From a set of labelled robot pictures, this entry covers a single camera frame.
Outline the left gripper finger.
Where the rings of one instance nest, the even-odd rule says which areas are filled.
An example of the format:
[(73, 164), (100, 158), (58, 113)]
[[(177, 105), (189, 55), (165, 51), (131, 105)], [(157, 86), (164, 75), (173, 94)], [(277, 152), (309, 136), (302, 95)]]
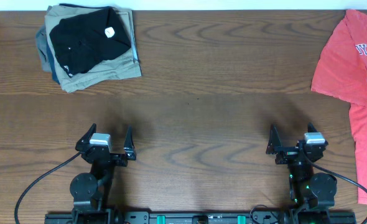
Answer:
[(89, 130), (77, 141), (75, 149), (78, 152), (86, 152), (92, 147), (90, 139), (96, 133), (96, 124), (93, 123)]
[(135, 161), (136, 160), (136, 150), (134, 147), (134, 142), (132, 139), (132, 127), (129, 126), (126, 132), (126, 137), (124, 140), (124, 151), (128, 160)]

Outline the red printed t-shirt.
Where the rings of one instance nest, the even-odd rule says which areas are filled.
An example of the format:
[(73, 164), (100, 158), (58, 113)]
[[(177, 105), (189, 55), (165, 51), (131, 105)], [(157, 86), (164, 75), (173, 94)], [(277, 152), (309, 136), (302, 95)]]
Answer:
[[(320, 54), (311, 90), (350, 104), (357, 181), (367, 189), (367, 14), (346, 11)], [(358, 203), (367, 204), (361, 189)]]

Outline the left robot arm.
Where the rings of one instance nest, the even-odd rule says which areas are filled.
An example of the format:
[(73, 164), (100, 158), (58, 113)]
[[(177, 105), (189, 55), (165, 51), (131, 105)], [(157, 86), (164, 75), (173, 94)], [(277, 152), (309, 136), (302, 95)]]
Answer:
[(79, 139), (75, 149), (87, 163), (91, 164), (91, 170), (78, 174), (71, 181), (72, 223), (119, 223), (122, 220), (121, 215), (106, 204), (115, 168), (126, 167), (129, 161), (136, 160), (132, 127), (128, 127), (123, 153), (111, 152), (111, 136), (97, 133), (96, 124), (92, 124)]

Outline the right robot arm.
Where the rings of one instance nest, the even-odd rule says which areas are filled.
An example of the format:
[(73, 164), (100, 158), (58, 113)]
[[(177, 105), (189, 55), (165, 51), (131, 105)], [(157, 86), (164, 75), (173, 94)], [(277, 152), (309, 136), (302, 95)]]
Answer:
[(337, 179), (314, 172), (315, 162), (323, 157), (327, 146), (312, 124), (295, 146), (284, 146), (276, 126), (271, 125), (266, 154), (275, 155), (277, 165), (287, 166), (290, 199), (295, 203), (278, 214), (278, 223), (331, 223), (329, 208), (335, 204)]

